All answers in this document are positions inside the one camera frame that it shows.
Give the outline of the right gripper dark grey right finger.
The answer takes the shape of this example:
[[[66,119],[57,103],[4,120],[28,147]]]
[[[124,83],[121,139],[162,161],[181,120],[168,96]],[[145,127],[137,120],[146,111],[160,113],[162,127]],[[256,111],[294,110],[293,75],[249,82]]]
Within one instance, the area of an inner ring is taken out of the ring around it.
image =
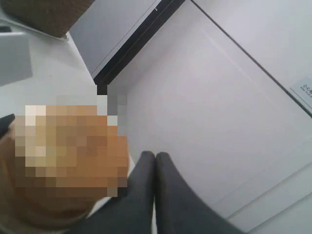
[[[156,226],[159,234],[242,234],[187,184],[170,155],[156,155]]]

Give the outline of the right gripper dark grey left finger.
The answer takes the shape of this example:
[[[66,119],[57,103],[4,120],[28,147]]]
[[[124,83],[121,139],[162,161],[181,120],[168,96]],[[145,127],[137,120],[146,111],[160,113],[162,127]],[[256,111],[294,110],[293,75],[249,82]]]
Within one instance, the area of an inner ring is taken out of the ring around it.
[[[85,234],[150,234],[156,157],[143,151],[128,178],[127,195],[114,197],[84,226]]]

